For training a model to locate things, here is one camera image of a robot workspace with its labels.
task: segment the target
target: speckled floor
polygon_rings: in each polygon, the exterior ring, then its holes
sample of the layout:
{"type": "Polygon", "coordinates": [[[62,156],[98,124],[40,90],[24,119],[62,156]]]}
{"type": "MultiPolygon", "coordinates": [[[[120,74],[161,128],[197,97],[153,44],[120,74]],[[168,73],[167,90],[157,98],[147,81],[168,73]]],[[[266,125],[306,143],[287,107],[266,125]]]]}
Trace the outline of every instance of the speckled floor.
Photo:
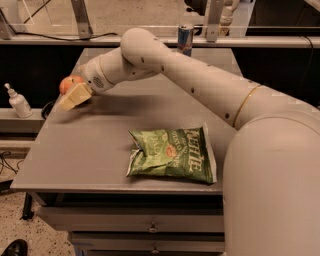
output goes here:
{"type": "MultiPolygon", "coordinates": [[[[0,154],[10,151],[5,156],[7,163],[14,169],[23,165],[23,158],[28,152],[30,140],[4,140],[0,138],[0,154]]],[[[0,165],[0,181],[14,178],[15,173],[0,165]]],[[[57,232],[44,223],[36,214],[38,204],[33,202],[32,219],[23,220],[22,212],[25,193],[5,191],[0,193],[0,255],[15,239],[24,239],[29,246],[28,256],[74,256],[73,246],[67,240],[66,232],[57,232]]]]}
{"type": "MultiPolygon", "coordinates": [[[[132,27],[148,27],[157,36],[175,36],[177,25],[204,24],[205,17],[187,12],[183,0],[90,0],[85,1],[95,35],[114,32],[122,35],[132,27]]],[[[21,21],[25,30],[40,34],[77,35],[78,30],[71,1],[19,1],[21,21]],[[30,18],[38,8],[45,8],[30,18]]]]}

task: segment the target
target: cable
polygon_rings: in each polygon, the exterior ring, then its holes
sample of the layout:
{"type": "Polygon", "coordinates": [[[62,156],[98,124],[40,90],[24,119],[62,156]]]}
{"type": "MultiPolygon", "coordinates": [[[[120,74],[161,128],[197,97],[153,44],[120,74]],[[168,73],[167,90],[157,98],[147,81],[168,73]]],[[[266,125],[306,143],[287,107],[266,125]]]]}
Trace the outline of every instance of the cable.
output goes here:
{"type": "Polygon", "coordinates": [[[1,170],[0,170],[0,174],[2,173],[3,169],[4,168],[7,168],[11,171],[13,171],[15,174],[18,173],[18,171],[20,170],[20,167],[19,167],[19,164],[23,161],[23,160],[20,160],[18,161],[17,163],[17,169],[13,168],[8,162],[7,160],[5,159],[5,157],[11,155],[11,152],[10,151],[4,151],[0,154],[0,165],[1,165],[1,170]]]}
{"type": "Polygon", "coordinates": [[[313,43],[310,40],[310,38],[307,37],[307,36],[303,36],[303,37],[309,41],[310,47],[311,47],[311,53],[310,53],[310,57],[309,57],[309,61],[308,61],[308,64],[306,66],[306,69],[305,69],[305,71],[304,71],[304,73],[302,75],[301,81],[300,81],[300,83],[298,85],[298,88],[296,90],[296,96],[299,96],[300,93],[301,93],[301,89],[302,89],[302,86],[303,86],[303,84],[305,82],[306,76],[308,74],[308,71],[309,71],[309,68],[310,68],[310,65],[311,65],[311,62],[312,62],[312,58],[313,58],[313,52],[314,52],[314,46],[313,46],[313,43]]]}
{"type": "Polygon", "coordinates": [[[118,35],[117,33],[110,32],[110,33],[105,33],[105,34],[86,37],[86,38],[69,39],[69,38],[61,38],[61,37],[55,37],[55,36],[49,36],[49,35],[37,34],[37,33],[30,33],[30,32],[16,32],[15,30],[13,32],[15,32],[16,35],[42,36],[42,37],[49,38],[49,39],[60,40],[60,41],[69,41],[69,42],[95,39],[95,38],[99,38],[99,37],[103,37],[103,36],[111,36],[111,35],[116,36],[116,35],[118,35]]]}
{"type": "Polygon", "coordinates": [[[55,103],[56,103],[55,100],[50,101],[42,108],[41,116],[43,119],[47,119],[55,103]]]}
{"type": "Polygon", "coordinates": [[[45,2],[43,5],[41,5],[33,14],[31,14],[30,17],[28,17],[23,24],[26,24],[31,18],[33,18],[39,11],[41,11],[49,2],[51,2],[51,0],[48,0],[47,2],[45,2]]]}

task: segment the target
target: green chip bag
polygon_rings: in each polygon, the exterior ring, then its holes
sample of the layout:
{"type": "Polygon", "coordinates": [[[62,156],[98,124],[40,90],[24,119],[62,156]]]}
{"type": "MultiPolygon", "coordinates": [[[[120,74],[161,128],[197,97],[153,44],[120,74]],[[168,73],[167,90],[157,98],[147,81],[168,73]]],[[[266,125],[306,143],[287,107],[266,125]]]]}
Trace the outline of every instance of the green chip bag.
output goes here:
{"type": "Polygon", "coordinates": [[[217,181],[206,125],[194,129],[129,132],[135,146],[127,176],[184,177],[209,184],[217,181]]]}

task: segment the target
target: can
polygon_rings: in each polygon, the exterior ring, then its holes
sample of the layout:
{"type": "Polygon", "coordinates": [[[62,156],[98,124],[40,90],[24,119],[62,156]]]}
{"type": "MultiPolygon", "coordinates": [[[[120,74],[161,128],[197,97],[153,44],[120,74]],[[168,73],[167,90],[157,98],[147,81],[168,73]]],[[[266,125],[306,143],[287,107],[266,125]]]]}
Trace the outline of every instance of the can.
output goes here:
{"type": "Polygon", "coordinates": [[[193,30],[194,30],[194,27],[192,24],[180,25],[178,28],[177,51],[187,56],[191,56],[193,30]]]}

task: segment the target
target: soap bottle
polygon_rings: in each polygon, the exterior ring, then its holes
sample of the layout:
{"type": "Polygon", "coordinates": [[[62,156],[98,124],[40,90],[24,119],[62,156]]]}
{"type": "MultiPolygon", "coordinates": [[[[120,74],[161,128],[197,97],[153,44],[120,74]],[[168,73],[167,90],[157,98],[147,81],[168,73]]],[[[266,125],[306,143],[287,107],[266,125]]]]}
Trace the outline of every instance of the soap bottle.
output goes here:
{"type": "Polygon", "coordinates": [[[23,95],[18,94],[14,89],[10,88],[8,83],[4,86],[8,89],[8,94],[10,96],[9,103],[15,109],[18,116],[22,118],[31,116],[33,111],[26,98],[23,95]]]}

